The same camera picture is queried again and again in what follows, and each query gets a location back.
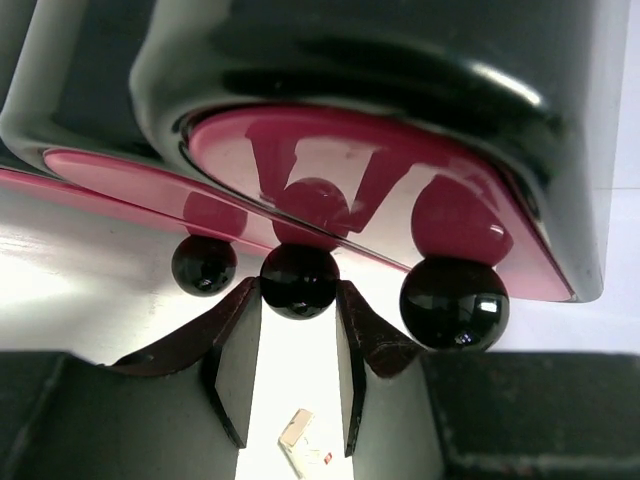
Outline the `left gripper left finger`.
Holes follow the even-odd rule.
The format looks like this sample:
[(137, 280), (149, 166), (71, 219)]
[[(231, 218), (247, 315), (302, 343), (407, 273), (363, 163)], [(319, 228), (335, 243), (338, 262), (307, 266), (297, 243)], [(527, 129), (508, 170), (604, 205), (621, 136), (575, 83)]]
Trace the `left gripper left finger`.
[(125, 451), (139, 479), (232, 479), (248, 430), (261, 333), (259, 282), (117, 360), (145, 389)]

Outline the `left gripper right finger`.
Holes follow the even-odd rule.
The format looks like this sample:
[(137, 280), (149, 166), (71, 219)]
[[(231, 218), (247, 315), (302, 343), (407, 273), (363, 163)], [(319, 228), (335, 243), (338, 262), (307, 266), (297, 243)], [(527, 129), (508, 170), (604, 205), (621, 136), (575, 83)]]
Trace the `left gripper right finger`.
[(375, 313), (350, 281), (336, 287), (336, 346), (344, 454), (354, 477), (441, 479), (426, 351)]

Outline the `pink bottom drawer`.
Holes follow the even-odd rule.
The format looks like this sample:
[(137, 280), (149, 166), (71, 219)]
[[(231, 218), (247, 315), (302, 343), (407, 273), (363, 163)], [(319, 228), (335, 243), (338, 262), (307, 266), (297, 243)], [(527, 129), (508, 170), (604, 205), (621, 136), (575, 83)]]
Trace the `pink bottom drawer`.
[(35, 230), (62, 242), (46, 248), (55, 262), (136, 290), (169, 282), (169, 248), (208, 232), (158, 212), (44, 177), (1, 172), (1, 190), (36, 198), (31, 213), (16, 200), (3, 207)]

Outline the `pink drawer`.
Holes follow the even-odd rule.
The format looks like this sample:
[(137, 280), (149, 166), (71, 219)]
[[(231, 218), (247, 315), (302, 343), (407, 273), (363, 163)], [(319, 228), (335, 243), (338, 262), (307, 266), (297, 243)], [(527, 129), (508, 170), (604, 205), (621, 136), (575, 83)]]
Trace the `pink drawer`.
[(354, 263), (371, 261), (398, 274), (409, 271), (346, 239), (347, 227), (341, 222), (350, 209), (340, 189), (327, 180), (269, 181), (258, 190), (267, 202), (263, 206), (216, 185), (108, 155), (53, 149), (44, 154), (44, 163), (91, 193), (174, 220), (192, 234), (236, 242), (256, 255), (293, 243), (338, 251)]
[(401, 317), (433, 350), (487, 348), (511, 298), (572, 291), (520, 202), (480, 155), (378, 117), (306, 107), (219, 114), (189, 137), (211, 179), (402, 265)]
[(35, 230), (62, 242), (46, 248), (55, 262), (136, 290), (169, 282), (169, 248), (208, 232), (158, 212), (44, 177), (1, 172), (1, 190), (36, 198), (31, 213), (16, 200), (3, 207)]

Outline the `pink top drawer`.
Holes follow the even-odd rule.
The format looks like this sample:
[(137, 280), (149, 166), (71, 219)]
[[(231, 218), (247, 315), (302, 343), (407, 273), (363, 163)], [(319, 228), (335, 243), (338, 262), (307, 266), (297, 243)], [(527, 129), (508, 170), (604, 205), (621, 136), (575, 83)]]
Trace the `pink top drawer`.
[(219, 114), (189, 137), (211, 179), (402, 265), (401, 317), (433, 350), (487, 348), (511, 298), (572, 291), (520, 202), (480, 155), (378, 117), (306, 107)]

